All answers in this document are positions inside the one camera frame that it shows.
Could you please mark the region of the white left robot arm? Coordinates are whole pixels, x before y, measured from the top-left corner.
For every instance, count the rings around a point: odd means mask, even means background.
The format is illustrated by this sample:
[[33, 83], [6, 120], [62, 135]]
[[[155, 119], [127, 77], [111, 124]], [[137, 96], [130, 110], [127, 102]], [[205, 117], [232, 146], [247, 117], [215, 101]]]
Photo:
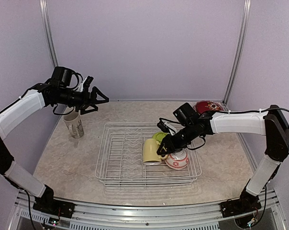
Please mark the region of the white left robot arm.
[[96, 86], [91, 87], [92, 81], [91, 76], [83, 78], [72, 69], [55, 67], [51, 78], [27, 89], [0, 111], [0, 175], [12, 186], [34, 196], [34, 210], [71, 218], [75, 204], [55, 199], [52, 188], [15, 161], [4, 140], [25, 119], [49, 105], [56, 108], [62, 104], [81, 115], [97, 111], [98, 105], [108, 103], [109, 98]]

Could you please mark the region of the lime green bowl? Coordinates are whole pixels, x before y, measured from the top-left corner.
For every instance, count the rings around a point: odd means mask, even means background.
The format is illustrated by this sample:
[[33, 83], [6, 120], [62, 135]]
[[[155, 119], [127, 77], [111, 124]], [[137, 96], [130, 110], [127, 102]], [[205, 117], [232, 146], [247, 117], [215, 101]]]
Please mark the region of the lime green bowl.
[[152, 139], [154, 139], [153, 143], [160, 145], [162, 140], [164, 139], [165, 136], [167, 136], [168, 133], [165, 132], [157, 132], [153, 134]]

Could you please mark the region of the white red patterned bowl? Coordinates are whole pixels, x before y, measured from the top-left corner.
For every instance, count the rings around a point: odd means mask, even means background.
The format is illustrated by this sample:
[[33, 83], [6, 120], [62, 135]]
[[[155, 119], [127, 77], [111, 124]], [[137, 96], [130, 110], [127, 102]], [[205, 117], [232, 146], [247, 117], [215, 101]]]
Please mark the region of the white red patterned bowl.
[[168, 167], [174, 170], [181, 170], [187, 167], [189, 163], [188, 152], [183, 149], [180, 152], [171, 153], [165, 159], [165, 163]]

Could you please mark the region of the dark brown small dish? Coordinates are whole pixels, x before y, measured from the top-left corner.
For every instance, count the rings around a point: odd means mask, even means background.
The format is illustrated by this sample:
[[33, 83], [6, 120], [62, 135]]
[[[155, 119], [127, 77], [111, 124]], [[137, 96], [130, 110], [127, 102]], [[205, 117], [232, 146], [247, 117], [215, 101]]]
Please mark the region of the dark brown small dish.
[[214, 101], [200, 101], [195, 105], [197, 108], [197, 113], [200, 115], [207, 111], [223, 111], [222, 106]]

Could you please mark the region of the tall white patterned mug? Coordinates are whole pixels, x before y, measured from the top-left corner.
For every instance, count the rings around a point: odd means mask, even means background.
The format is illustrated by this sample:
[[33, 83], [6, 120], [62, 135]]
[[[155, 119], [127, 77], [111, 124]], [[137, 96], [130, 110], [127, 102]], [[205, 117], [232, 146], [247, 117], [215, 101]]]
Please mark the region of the tall white patterned mug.
[[71, 137], [81, 138], [84, 136], [84, 129], [79, 112], [73, 112], [68, 115], [64, 115], [63, 120]]

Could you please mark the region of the pale yellow mug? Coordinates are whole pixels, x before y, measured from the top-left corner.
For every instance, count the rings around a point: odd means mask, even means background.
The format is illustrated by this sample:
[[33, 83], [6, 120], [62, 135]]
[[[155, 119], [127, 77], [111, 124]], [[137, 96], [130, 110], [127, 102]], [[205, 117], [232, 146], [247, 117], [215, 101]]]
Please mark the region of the pale yellow mug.
[[145, 141], [143, 146], [143, 164], [144, 165], [160, 165], [162, 160], [165, 160], [168, 155], [164, 157], [157, 154], [159, 145], [153, 143], [154, 139], [149, 138]]

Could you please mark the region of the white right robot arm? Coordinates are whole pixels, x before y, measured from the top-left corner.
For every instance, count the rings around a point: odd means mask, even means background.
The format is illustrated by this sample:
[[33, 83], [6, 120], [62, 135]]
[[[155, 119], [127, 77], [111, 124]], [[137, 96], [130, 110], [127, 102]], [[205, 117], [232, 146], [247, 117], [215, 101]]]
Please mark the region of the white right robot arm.
[[259, 210], [262, 207], [259, 194], [266, 190], [280, 164], [289, 156], [289, 124], [284, 111], [284, 108], [271, 105], [264, 110], [206, 111], [199, 114], [189, 103], [184, 103], [173, 112], [177, 123], [183, 128], [173, 135], [166, 135], [157, 154], [165, 156], [175, 153], [187, 148], [195, 138], [206, 135], [246, 133], [264, 136], [265, 154], [240, 197], [220, 204], [224, 218]]

